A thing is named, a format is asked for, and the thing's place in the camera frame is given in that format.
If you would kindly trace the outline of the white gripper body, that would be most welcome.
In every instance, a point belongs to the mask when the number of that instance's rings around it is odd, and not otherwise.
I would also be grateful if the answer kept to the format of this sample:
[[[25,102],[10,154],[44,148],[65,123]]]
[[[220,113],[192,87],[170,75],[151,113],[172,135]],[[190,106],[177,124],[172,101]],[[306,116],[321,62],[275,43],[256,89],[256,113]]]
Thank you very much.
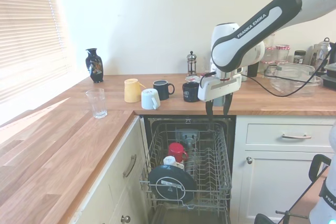
[[[241,86],[241,74],[234,75],[230,80],[222,81],[218,77],[205,77],[200,81],[198,99],[210,101],[236,92]]]

